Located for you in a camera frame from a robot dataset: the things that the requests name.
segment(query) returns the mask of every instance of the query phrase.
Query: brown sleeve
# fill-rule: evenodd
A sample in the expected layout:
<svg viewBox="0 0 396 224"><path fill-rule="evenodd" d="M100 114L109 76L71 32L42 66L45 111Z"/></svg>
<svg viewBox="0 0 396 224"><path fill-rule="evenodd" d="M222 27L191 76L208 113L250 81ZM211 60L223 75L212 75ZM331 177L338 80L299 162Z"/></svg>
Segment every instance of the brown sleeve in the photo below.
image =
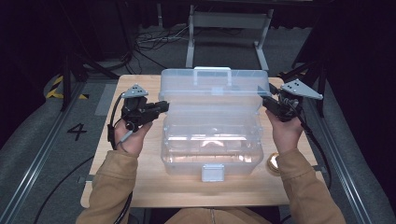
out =
<svg viewBox="0 0 396 224"><path fill-rule="evenodd" d="M92 182L90 207L79 215L76 223L114 223L134 189L136 169L136 155L108 151Z"/></svg>
<svg viewBox="0 0 396 224"><path fill-rule="evenodd" d="M283 186L297 223L346 223L338 206L314 169L298 150L277 157Z"/></svg>

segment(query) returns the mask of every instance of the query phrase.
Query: box latch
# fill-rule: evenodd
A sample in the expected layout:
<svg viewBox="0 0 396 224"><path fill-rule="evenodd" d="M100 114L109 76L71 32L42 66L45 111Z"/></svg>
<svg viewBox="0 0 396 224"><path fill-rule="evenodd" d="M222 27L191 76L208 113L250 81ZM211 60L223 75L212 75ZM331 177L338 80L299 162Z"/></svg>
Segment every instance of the box latch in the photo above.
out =
<svg viewBox="0 0 396 224"><path fill-rule="evenodd" d="M202 167L202 181L204 182L224 181L224 165L205 164Z"/></svg>

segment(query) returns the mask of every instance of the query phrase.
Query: plastic storage container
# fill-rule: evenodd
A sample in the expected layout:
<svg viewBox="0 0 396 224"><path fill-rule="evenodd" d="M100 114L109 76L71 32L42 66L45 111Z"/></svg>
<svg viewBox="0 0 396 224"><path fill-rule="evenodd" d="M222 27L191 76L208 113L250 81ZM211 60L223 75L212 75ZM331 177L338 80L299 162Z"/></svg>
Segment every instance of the plastic storage container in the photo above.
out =
<svg viewBox="0 0 396 224"><path fill-rule="evenodd" d="M263 158L260 95L271 95L262 70L163 70L159 99L170 103L161 155L167 173L203 181L250 174Z"/></svg>

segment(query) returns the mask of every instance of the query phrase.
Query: brown jacket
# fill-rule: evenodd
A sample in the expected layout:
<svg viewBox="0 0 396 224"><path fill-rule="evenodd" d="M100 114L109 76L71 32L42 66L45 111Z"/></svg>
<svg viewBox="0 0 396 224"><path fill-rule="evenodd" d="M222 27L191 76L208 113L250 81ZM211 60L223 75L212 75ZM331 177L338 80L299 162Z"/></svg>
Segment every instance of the brown jacket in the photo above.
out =
<svg viewBox="0 0 396 224"><path fill-rule="evenodd" d="M290 199L291 215L297 223L345 223L326 186L298 150L277 157L283 186ZM137 157L108 151L93 180L90 207L77 223L114 223L128 194L134 189ZM184 208L166 223L269 223L243 207Z"/></svg>

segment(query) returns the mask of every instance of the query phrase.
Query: person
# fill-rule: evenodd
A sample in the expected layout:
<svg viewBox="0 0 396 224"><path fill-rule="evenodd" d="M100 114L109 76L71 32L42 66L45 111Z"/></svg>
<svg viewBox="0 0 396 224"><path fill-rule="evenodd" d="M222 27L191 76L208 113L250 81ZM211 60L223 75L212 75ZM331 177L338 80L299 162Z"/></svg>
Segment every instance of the person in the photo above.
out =
<svg viewBox="0 0 396 224"><path fill-rule="evenodd" d="M277 165L283 186L290 199L290 212L297 223L346 223L326 186L297 148L303 132L294 118L281 122L266 111L273 126L273 137L279 156ZM90 207L82 211L77 223L114 223L130 192L134 189L137 158L152 123L145 124L116 150L107 152L93 183ZM123 120L116 127L116 142L128 132ZM127 223L128 216L121 223ZM166 223L270 223L265 217L243 207L183 208Z"/></svg>

